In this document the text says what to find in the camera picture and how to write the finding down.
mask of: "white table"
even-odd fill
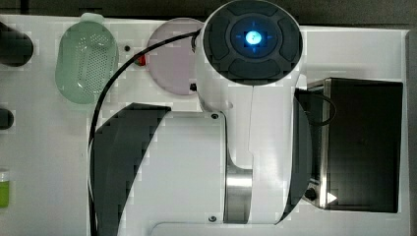
[[[11,169],[11,202],[0,210],[0,235],[88,235],[87,138],[92,105],[64,98],[55,86],[60,37],[77,18],[0,16],[24,31],[35,51],[21,68],[0,65],[0,106],[15,124],[0,133],[0,166]],[[119,46],[119,65],[143,49],[162,21],[106,19]],[[306,75],[405,82],[406,30],[302,27],[307,31]],[[125,52],[125,45],[132,50]],[[123,73],[103,106],[107,119],[131,102],[200,111],[197,97],[170,94],[146,68]],[[325,211],[301,202],[274,227],[185,227],[162,224],[153,235],[409,235],[407,120],[404,109],[399,213]]]

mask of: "gray background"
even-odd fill
[[[104,17],[169,20],[191,17],[203,21],[225,0],[0,0],[0,14],[78,17],[94,12]],[[300,25],[412,29],[417,0],[282,0],[270,1],[293,15]],[[411,234],[417,235],[417,42],[409,54],[408,92]]]

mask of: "glowing blue led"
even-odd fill
[[[248,33],[246,33],[246,41],[251,45],[256,45],[260,43],[261,40],[261,34],[256,31],[249,31]]]

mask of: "green jar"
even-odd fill
[[[9,170],[0,168],[0,207],[9,205]]]

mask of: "white robot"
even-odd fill
[[[146,236],[161,223],[277,224],[306,191],[296,21],[269,2],[230,2],[195,47],[204,112],[131,104],[97,130],[90,171],[100,236]]]

